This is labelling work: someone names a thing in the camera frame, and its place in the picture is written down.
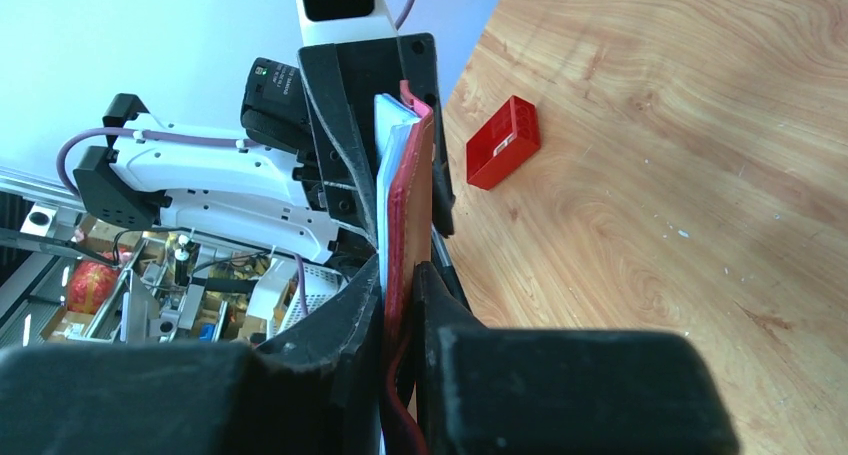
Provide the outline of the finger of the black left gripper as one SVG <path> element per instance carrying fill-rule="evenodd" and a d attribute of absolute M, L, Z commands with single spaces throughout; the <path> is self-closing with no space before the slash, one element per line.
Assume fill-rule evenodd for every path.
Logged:
<path fill-rule="evenodd" d="M 324 206 L 337 225 L 362 237 L 367 247 L 377 242 L 373 150 L 363 141 L 357 113 L 371 93 L 363 74 L 378 53 L 377 41 L 298 51 Z"/>
<path fill-rule="evenodd" d="M 455 195 L 443 126 L 435 39 L 430 33 L 418 33 L 400 35 L 397 43 L 403 75 L 410 83 L 412 94 L 433 111 L 433 223 L 442 236 L 452 236 Z"/>

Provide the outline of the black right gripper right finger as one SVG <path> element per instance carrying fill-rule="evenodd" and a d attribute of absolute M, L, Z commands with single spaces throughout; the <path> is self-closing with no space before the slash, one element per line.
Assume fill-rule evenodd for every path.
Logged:
<path fill-rule="evenodd" d="M 424 263 L 413 278 L 418 422 L 433 454 L 736 454 L 694 346 L 672 332 L 496 329 Z"/>

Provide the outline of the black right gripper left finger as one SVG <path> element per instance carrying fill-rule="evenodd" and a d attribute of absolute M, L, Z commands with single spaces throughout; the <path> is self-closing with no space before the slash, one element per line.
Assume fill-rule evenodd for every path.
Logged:
<path fill-rule="evenodd" d="M 376 454 L 378 264 L 280 335 L 1 353 L 5 454 Z"/>

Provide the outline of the red leather card holder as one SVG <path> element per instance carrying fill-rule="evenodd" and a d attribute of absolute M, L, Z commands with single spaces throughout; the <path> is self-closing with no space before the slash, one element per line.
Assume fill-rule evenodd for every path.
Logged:
<path fill-rule="evenodd" d="M 380 419 L 388 454 L 426 454 L 425 438 L 400 396 L 399 369 L 413 339 L 413 274 L 431 260 L 435 123 L 432 109 L 402 80 L 397 98 L 375 110 L 389 135 L 378 142 L 378 261 L 383 291 Z"/>

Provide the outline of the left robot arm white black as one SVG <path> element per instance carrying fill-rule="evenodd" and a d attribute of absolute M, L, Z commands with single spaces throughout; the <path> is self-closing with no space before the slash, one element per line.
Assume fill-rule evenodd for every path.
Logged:
<path fill-rule="evenodd" d="M 455 197 L 429 33 L 304 47 L 295 65 L 256 59 L 235 131 L 169 128 L 138 96 L 118 94 L 89 131 L 106 144 L 75 167 L 62 148 L 56 171 L 90 214 L 126 229 L 192 230 L 357 269 L 379 246 L 378 131 L 394 106 L 433 129 L 409 222 L 450 237 Z"/>

